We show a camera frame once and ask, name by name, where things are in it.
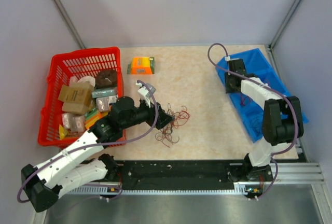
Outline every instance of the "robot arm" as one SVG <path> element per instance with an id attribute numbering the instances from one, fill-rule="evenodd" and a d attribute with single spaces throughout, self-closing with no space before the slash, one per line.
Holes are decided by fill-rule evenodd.
<path id="1" fill-rule="evenodd" d="M 250 77 L 259 83 L 241 79 L 235 75 L 225 73 L 226 93 L 241 92 L 249 96 L 263 110 L 262 133 L 263 137 L 255 144 L 252 152 L 244 158 L 243 170 L 235 178 L 245 175 L 254 179 L 261 170 L 265 170 L 271 162 L 271 155 L 286 149 L 294 137 L 294 120 L 286 102 L 276 93 L 269 91 L 256 75 L 247 74 L 242 59 L 227 61 L 229 70 Z M 303 121 L 300 101 L 295 96 L 287 97 L 291 102 L 297 117 L 298 137 L 303 135 Z"/>
<path id="2" fill-rule="evenodd" d="M 142 90 L 142 88 L 144 87 L 139 89 L 139 94 L 141 95 L 139 107 L 134 106 L 134 100 L 130 97 L 119 98 L 112 106 L 110 113 L 98 120 L 77 141 L 63 149 L 53 158 L 36 166 L 28 164 L 22 169 L 23 183 L 37 169 L 63 156 L 44 170 L 38 172 L 24 187 L 24 192 L 37 212 L 48 209 L 61 196 L 76 187 L 105 177 L 113 179 L 110 176 L 114 177 L 118 166 L 113 157 L 109 155 L 101 155 L 98 160 L 77 167 L 85 159 L 107 146 L 93 146 L 73 153 L 70 153 L 70 151 L 87 145 L 115 142 L 122 137 L 124 129 L 143 122 L 152 126 L 156 116 L 155 107 L 158 108 L 155 126 L 158 130 L 174 120 L 173 116 L 165 113 L 159 103 L 154 105 L 151 102 L 142 100 L 142 98 L 150 98 L 150 95 L 146 95 L 147 90 Z"/>

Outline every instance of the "gray wall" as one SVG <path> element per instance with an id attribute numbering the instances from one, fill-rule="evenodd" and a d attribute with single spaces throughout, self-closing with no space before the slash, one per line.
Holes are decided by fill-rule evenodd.
<path id="1" fill-rule="evenodd" d="M 275 49 L 282 78 L 310 123 L 303 141 L 332 193 L 332 1 L 304 0 Z"/>
<path id="2" fill-rule="evenodd" d="M 51 0 L 0 0 L 0 9 L 0 223 L 21 224 L 32 206 L 16 201 L 20 171 L 56 151 L 37 144 L 50 61 L 78 47 Z"/>
<path id="3" fill-rule="evenodd" d="M 294 0 L 61 0 L 88 47 L 268 44 Z"/>

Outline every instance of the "speckled surface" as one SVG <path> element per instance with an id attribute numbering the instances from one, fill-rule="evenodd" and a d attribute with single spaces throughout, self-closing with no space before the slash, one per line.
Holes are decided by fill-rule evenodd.
<path id="1" fill-rule="evenodd" d="M 260 48 L 263 45 L 227 46 L 230 54 Z M 190 120 L 174 131 L 177 144 L 166 147 L 155 139 L 153 130 L 143 139 L 121 147 L 107 148 L 102 153 L 113 155 L 116 160 L 164 160 L 164 159 L 242 159 L 254 148 L 250 137 L 225 94 L 215 67 L 208 61 L 208 46 L 134 47 L 121 48 L 121 67 L 124 93 L 138 105 L 139 95 L 135 81 L 140 79 L 152 84 L 157 102 L 163 108 L 170 103 L 174 111 L 187 106 Z M 224 53 L 220 47 L 211 52 L 218 62 Z M 155 57 L 154 75 L 127 75 L 127 65 L 133 57 Z M 127 129 L 127 139 L 147 131 L 145 123 Z M 295 148 L 278 158 L 297 158 Z"/>

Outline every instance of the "blue plastic bin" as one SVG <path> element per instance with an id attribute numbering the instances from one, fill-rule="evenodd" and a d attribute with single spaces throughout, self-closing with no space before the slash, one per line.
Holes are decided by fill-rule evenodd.
<path id="1" fill-rule="evenodd" d="M 231 59 L 243 59 L 248 74 L 253 73 L 257 75 L 262 82 L 267 83 L 271 88 L 286 96 L 291 95 L 259 49 L 232 54 L 230 57 Z M 225 57 L 222 58 L 220 62 L 218 62 L 218 66 L 228 69 L 228 64 L 225 61 Z M 225 72 L 218 68 L 216 68 L 216 70 L 220 80 L 222 81 L 223 85 L 225 85 Z M 246 95 L 241 96 L 241 93 L 231 93 L 229 94 L 229 97 L 231 98 L 233 105 L 242 118 L 243 124 L 248 131 L 248 134 L 251 137 L 253 143 L 260 140 L 263 137 L 261 130 L 263 121 L 263 109 L 261 109 L 259 105 L 253 102 Z M 302 117 L 303 122 L 308 123 L 308 119 L 303 113 Z"/>

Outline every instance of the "plastic basket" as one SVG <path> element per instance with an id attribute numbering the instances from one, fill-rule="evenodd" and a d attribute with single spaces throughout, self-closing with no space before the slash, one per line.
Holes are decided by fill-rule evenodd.
<path id="1" fill-rule="evenodd" d="M 230 57 L 231 59 L 243 59 L 248 74 L 253 73 L 257 75 L 262 82 L 267 83 L 271 88 L 286 96 L 291 95 L 259 49 L 232 54 Z M 225 61 L 225 58 L 222 58 L 222 60 L 218 62 L 218 66 L 228 69 L 228 64 Z M 216 68 L 216 70 L 220 80 L 223 85 L 225 85 L 225 72 L 218 68 Z M 242 118 L 243 124 L 249 136 L 251 137 L 253 143 L 255 143 L 263 137 L 261 130 L 263 122 L 263 109 L 252 100 L 250 101 L 249 99 L 245 99 L 245 95 L 242 96 L 241 100 L 240 93 L 231 93 L 229 94 L 229 97 Z M 303 113 L 302 118 L 304 123 L 308 123 L 308 119 Z"/>
<path id="2" fill-rule="evenodd" d="M 42 146 L 58 146 L 65 148 L 78 137 L 67 137 L 60 140 L 59 125 L 62 125 L 61 110 L 63 102 L 58 100 L 63 84 L 69 85 L 71 76 L 80 79 L 83 76 L 95 77 L 99 71 L 115 69 L 118 73 L 118 94 L 123 96 L 123 78 L 120 66 L 120 50 L 117 47 L 92 48 L 77 50 L 71 53 L 53 56 L 50 72 L 47 77 L 47 93 L 45 105 L 41 110 L 38 143 Z"/>

